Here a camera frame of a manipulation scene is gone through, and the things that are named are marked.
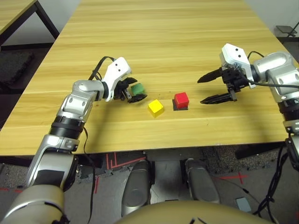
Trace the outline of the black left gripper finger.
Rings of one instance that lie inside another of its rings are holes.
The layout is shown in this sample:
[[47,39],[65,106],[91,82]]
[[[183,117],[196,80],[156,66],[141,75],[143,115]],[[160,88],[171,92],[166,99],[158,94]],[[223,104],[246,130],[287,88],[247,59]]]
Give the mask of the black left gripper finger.
[[137,94],[134,96],[131,96],[130,98],[128,98],[128,103],[137,103],[139,101],[142,101],[143,99],[145,99],[147,97],[147,94],[141,93],[141,94]]
[[125,78],[125,79],[122,81],[121,85],[122,85],[123,88],[128,88],[129,85],[134,84],[134,83],[136,83],[136,82],[137,82],[137,80],[136,80],[135,78],[133,78],[133,77],[128,77],[128,78]]

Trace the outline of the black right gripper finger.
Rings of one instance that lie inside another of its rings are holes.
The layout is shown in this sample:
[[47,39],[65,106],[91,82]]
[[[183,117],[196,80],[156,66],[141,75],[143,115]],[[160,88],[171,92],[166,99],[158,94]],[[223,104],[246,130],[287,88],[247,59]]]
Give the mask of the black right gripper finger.
[[200,77],[198,79],[197,83],[210,82],[210,81],[213,81],[221,76],[222,76],[222,67],[203,75],[202,77]]
[[225,103],[228,101],[234,101],[235,98],[231,93],[225,93],[221,95],[213,95],[210,97],[207,97],[200,101],[201,104],[220,104]]

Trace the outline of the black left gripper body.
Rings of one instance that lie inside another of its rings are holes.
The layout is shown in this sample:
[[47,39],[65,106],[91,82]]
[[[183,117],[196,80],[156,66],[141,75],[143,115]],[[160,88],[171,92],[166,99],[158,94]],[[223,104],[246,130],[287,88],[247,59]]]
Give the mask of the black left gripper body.
[[128,81],[119,81],[114,90],[114,100],[130,100],[131,95],[128,91]]

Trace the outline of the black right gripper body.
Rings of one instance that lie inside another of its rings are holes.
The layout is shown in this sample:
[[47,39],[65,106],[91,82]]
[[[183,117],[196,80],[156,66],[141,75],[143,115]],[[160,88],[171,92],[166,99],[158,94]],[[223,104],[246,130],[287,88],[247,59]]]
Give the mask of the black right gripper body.
[[238,70],[221,67],[221,77],[227,87],[228,93],[221,95],[221,102],[237,101],[236,93],[248,86],[248,82],[242,78]]

